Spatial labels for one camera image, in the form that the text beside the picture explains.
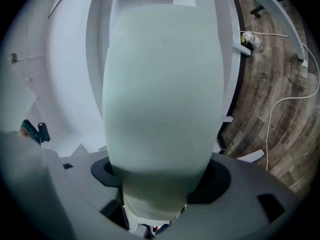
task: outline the wooden floor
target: wooden floor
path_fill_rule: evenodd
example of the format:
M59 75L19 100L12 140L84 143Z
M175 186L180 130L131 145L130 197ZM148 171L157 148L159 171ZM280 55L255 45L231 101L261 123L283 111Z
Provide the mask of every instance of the wooden floor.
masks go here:
M239 0L245 30L284 34L265 10L256 18L249 13L254 0ZM281 2L300 38L320 62L311 33L290 1ZM273 104L285 97L312 94L318 73L308 54L308 69L295 55L285 37L257 35L262 49L246 58L239 98L232 113L234 121L224 130L227 156L238 158L259 149L266 151L266 136ZM285 100L273 109L268 139L269 171L298 196L304 197L317 171L320 146L320 95L309 99ZM257 162L266 168L266 156Z

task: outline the translucent green object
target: translucent green object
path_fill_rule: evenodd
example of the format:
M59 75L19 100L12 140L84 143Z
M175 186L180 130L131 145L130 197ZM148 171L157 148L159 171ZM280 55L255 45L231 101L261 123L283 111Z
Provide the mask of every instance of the translucent green object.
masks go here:
M107 150L132 212L172 220L197 187L221 126L224 72L208 12L152 5L120 17L106 59Z

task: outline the person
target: person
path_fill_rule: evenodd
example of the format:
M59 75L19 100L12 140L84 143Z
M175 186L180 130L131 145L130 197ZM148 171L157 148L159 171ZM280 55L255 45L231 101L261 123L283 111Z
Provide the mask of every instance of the person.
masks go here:
M39 133L28 119L23 120L19 133L21 134L21 136L25 138L33 139L41 145L41 139L40 139Z

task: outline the power cord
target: power cord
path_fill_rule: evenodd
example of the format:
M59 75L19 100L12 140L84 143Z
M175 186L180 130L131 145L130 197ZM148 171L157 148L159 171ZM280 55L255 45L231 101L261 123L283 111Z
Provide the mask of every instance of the power cord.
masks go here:
M250 33L255 33L255 34L260 34L260 35L268 35L268 36L278 36L278 37L284 37L284 38L287 38L288 36L287 35L284 35L284 34L274 34L274 33L260 33L260 32L254 32L254 31L240 31L240 30L236 30L234 29L234 31L238 31L238 32L241 32L241 33L244 33L244 32L250 32ZM268 123L268 130L266 132L266 139L265 139L265 154L266 154L266 167L265 167L265 170L268 171L268 164L269 164L269 154L268 154L268 137L269 137L269 130L270 130L270 122L271 122L271 116L272 116L272 111L274 110L275 106L282 102L282 101L285 101L285 100L303 100L303 99L309 99L311 98L312 96L316 95L316 93L319 91L319 87L320 87L320 71L319 71L319 66L318 66L318 63L316 61L316 58L315 56L313 55L313 53L309 50L309 48L303 43L302 44L303 47L310 53L310 55L312 56L314 62L315 62L315 65L316 65L316 69L317 69L317 72L318 72L318 86L316 88L316 90L314 91L314 93L312 93L311 95L309 96L304 96L304 97L286 97L286 98L282 98L282 99L279 99L276 103L273 104L272 108L271 108L271 112L270 112L270 117L269 117L269 123Z

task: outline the white cable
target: white cable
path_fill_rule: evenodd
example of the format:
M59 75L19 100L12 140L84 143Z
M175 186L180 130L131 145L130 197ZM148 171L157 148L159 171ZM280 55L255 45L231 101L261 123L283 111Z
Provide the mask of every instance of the white cable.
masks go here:
M285 38L288 37L287 35L284 35L284 34L260 33L260 32L254 32L254 31L248 31L248 32L256 33L256 34L260 34L260 35L278 36L278 37L285 37ZM319 87L320 87L320 71L319 71L318 63L317 63L317 61L316 61L315 56L314 56L313 53L309 50L309 48L308 48L305 44L302 44L302 45L303 45L303 47L306 48L306 50L310 53L310 55L312 56L312 58L313 58L313 60L314 60L314 62L315 62L316 69L317 69L317 72L318 72L318 86L317 86L316 90L314 91L314 93L310 94L309 96L304 96L304 97L286 97L286 98L279 99L276 103L273 104L273 106L272 106L272 108L271 108L271 112L270 112L269 123L268 123L268 130L267 130L267 132L266 132L266 139L265 139L265 155L266 155L266 166L265 166L265 170L266 170L266 171L268 171L268 164L269 164L269 155L268 155L269 129L270 129L270 122L271 122L272 111L274 110L275 106L276 106L279 102L282 102L282 101L285 101L285 100L303 100L303 99L309 99L309 98L311 98L312 96L316 95L317 92L319 91Z

